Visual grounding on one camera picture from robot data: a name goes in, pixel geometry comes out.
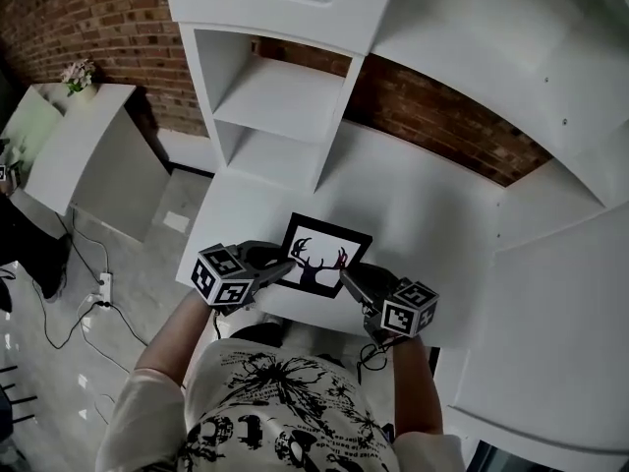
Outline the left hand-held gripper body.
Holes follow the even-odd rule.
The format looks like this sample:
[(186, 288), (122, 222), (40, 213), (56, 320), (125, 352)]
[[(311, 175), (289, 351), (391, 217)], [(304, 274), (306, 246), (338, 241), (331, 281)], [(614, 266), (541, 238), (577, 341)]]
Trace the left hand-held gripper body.
[(198, 253), (191, 281), (212, 310), (228, 316), (255, 302), (257, 274), (277, 257), (287, 256), (269, 242), (217, 244)]

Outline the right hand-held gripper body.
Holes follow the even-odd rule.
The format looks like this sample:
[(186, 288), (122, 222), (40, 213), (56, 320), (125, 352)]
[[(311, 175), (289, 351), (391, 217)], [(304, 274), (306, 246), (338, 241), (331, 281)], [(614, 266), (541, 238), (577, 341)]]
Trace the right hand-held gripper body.
[(364, 328), (378, 346), (415, 338), (431, 324), (439, 295), (420, 281), (397, 277), (388, 269), (360, 263), (366, 268), (362, 307)]

